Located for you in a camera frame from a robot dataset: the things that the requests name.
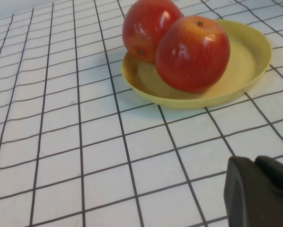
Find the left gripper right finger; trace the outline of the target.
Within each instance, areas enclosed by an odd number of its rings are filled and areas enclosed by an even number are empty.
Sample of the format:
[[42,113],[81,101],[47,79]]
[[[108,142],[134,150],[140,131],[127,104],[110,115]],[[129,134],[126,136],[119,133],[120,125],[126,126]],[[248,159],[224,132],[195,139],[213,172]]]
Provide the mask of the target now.
[[268,156],[258,156],[255,164],[274,186],[283,192],[283,164]]

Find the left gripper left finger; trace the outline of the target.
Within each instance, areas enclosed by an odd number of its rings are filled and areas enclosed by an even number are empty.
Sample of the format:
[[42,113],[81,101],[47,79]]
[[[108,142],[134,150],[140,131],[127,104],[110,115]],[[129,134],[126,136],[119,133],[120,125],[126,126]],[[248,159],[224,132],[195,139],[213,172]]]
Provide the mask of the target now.
[[231,227],[283,227],[283,192],[249,158],[229,158],[224,201]]

